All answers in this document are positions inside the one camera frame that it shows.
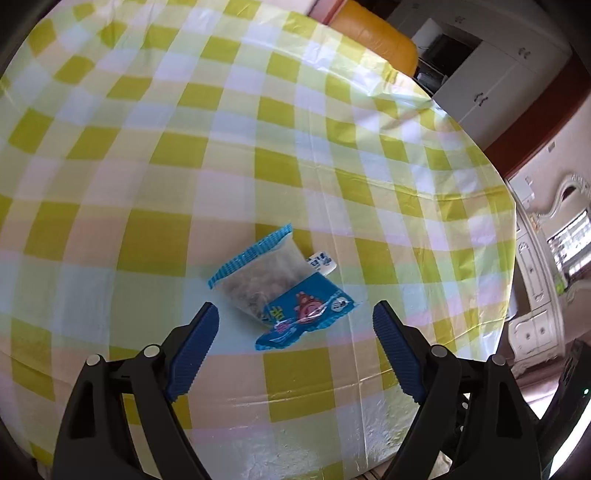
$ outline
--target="checkered tablecloth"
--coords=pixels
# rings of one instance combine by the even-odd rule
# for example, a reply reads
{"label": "checkered tablecloth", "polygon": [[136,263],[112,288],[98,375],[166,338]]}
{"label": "checkered tablecloth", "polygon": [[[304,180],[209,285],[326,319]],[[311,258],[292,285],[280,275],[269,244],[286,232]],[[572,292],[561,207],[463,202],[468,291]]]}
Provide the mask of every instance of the checkered tablecloth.
{"label": "checkered tablecloth", "polygon": [[[371,325],[388,300],[460,356],[496,348],[515,205],[408,77],[252,0],[96,0],[42,20],[1,80],[0,415],[51,463],[85,358],[161,342],[206,300],[220,332],[180,422],[214,479],[351,478],[415,412]],[[206,285],[291,222],[361,306],[292,348]],[[147,471],[135,404],[125,405]]]}

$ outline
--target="blue plastic package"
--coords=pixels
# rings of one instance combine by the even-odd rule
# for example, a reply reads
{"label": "blue plastic package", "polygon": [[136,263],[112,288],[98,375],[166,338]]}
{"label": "blue plastic package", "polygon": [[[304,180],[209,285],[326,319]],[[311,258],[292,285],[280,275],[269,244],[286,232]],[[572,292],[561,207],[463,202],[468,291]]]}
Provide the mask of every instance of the blue plastic package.
{"label": "blue plastic package", "polygon": [[256,340],[257,350],[288,347],[304,332],[327,328],[356,306],[304,259],[291,225],[223,265],[209,287],[221,290],[238,308],[271,327]]}

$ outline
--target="orange leather chair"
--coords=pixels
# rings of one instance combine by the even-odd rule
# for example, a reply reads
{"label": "orange leather chair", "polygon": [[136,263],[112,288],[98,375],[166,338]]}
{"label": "orange leather chair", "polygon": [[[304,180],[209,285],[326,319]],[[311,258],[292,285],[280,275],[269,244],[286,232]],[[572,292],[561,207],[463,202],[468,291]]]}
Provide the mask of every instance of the orange leather chair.
{"label": "orange leather chair", "polygon": [[[319,4],[330,7],[315,15],[315,11],[322,8]],[[317,15],[323,15],[324,18],[317,18]],[[335,0],[321,0],[310,16],[377,53],[399,72],[409,77],[414,75],[418,63],[414,43],[354,0],[345,0],[344,4]]]}

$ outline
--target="blue gripper pad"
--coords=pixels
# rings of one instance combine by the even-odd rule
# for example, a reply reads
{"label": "blue gripper pad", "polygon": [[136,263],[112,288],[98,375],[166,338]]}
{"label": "blue gripper pad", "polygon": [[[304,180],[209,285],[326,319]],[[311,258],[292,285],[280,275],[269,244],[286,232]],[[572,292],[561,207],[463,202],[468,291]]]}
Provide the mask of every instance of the blue gripper pad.
{"label": "blue gripper pad", "polygon": [[203,359],[217,335],[219,324],[217,308],[211,305],[187,335],[187,339],[178,350],[168,370],[168,384],[164,393],[171,403],[175,402],[179,396],[185,395],[191,388]]}
{"label": "blue gripper pad", "polygon": [[381,303],[374,307],[374,331],[394,369],[402,391],[412,396],[415,402],[422,404],[427,398],[427,391],[421,379],[421,365],[398,325]]}

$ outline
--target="white dresser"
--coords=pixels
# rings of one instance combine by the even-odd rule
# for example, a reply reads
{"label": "white dresser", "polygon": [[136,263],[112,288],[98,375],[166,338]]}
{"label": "white dresser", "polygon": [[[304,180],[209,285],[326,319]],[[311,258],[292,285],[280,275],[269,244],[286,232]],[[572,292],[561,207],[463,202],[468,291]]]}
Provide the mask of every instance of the white dresser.
{"label": "white dresser", "polygon": [[517,248],[513,294],[518,297],[517,317],[510,320],[508,337],[515,352],[516,377],[527,368],[564,355],[561,304],[554,288],[548,245],[535,233],[523,205],[507,184],[517,204]]}
{"label": "white dresser", "polygon": [[562,32],[534,0],[402,0],[388,22],[419,54],[441,34],[476,46],[433,99],[482,149],[540,96],[568,61]]}

